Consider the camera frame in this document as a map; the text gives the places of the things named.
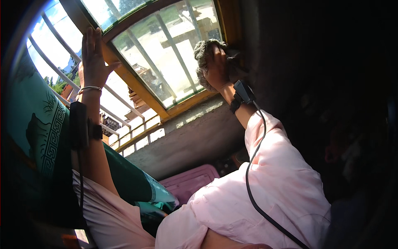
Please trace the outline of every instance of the bracelet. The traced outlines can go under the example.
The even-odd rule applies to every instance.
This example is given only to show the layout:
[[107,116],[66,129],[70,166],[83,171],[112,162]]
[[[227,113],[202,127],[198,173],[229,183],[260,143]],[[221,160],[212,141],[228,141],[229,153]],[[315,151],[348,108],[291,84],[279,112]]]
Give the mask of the bracelet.
[[80,94],[83,92],[83,90],[86,90],[86,89],[96,89],[96,90],[99,90],[99,91],[101,92],[100,96],[102,95],[102,88],[99,87],[99,86],[85,86],[85,87],[83,87],[82,89],[79,90],[79,92],[77,93],[77,95],[80,95]]

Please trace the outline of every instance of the woman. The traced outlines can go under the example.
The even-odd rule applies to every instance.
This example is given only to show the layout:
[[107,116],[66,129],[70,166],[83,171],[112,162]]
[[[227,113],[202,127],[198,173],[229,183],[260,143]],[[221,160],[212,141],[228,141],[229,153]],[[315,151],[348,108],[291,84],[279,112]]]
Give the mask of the woman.
[[[206,58],[208,70],[204,76],[230,104],[235,91],[227,80],[225,53],[217,46],[213,50],[213,56]],[[83,36],[82,56],[82,86],[102,88],[109,73],[121,65],[105,66],[99,28],[89,28]],[[84,90],[80,101],[86,104],[88,117],[99,124],[100,91]],[[250,166],[252,194],[259,207],[282,227],[309,248],[320,248],[330,216],[320,176],[290,144],[280,121],[262,112],[265,126],[253,106],[242,104],[235,113],[246,129],[250,157],[266,132]],[[91,140],[90,147],[81,153],[83,214],[99,248],[299,248],[252,206],[245,181],[248,163],[197,191],[186,205],[162,221],[155,239],[142,228],[139,207],[119,197],[102,141]],[[74,189],[79,196],[76,163],[73,168]]]

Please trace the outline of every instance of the gray rag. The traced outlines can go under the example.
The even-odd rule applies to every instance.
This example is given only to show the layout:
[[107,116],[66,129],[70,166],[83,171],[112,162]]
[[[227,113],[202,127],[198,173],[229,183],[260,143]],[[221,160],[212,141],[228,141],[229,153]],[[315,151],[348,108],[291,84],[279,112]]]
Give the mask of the gray rag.
[[229,48],[225,42],[219,42],[215,39],[210,39],[206,41],[200,41],[196,44],[193,50],[193,56],[198,62],[198,68],[196,69],[196,74],[199,80],[199,84],[202,85],[206,90],[210,92],[218,92],[214,87],[212,87],[206,78],[203,76],[202,70],[207,70],[206,56],[209,53],[213,53],[212,44],[216,44],[225,51],[226,55],[226,65],[228,69],[228,77],[230,82],[236,82],[239,79],[245,78],[248,73],[247,70],[239,66],[239,54],[240,52],[235,49]]

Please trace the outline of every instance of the right hand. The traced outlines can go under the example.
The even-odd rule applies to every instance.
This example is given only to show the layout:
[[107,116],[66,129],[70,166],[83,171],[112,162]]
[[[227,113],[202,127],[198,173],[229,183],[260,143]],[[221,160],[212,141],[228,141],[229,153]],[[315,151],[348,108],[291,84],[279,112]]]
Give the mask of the right hand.
[[225,52],[222,48],[213,44],[213,54],[209,54],[205,59],[207,70],[203,70],[203,76],[212,87],[220,91],[229,83]]

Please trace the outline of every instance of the black wristband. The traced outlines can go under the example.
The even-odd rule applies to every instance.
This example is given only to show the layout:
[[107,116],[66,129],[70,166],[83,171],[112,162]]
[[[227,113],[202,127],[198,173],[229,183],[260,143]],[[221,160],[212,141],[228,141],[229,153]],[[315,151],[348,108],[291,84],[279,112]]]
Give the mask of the black wristband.
[[239,109],[240,105],[243,103],[242,98],[238,94],[234,94],[234,99],[231,101],[231,106],[229,110],[231,110],[232,114],[235,114],[236,110]]
[[236,99],[233,99],[231,102],[231,106],[229,107],[229,110],[232,112],[232,114],[235,114],[236,110],[240,107],[240,102],[237,101]]
[[102,139],[102,126],[93,125],[93,138],[96,140]]

